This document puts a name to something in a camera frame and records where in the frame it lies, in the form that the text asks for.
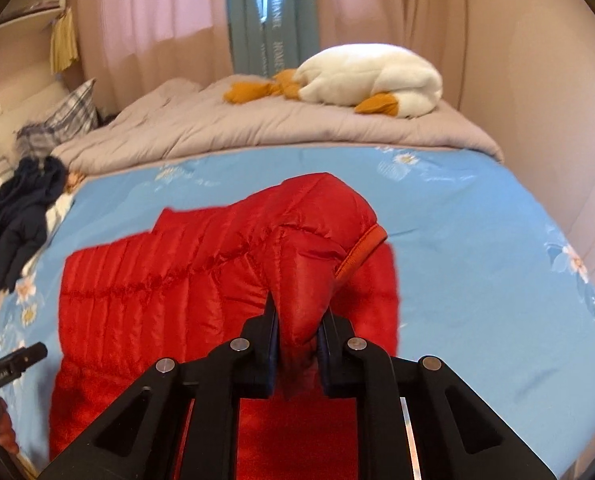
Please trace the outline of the left hand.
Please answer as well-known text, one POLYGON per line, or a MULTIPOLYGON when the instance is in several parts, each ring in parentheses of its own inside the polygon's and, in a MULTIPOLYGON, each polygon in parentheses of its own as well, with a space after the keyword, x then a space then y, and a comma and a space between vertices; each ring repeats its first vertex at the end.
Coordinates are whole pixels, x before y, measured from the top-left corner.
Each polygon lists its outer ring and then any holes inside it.
POLYGON ((20 451, 7 403, 0 398, 0 446, 8 453, 17 455, 20 451))

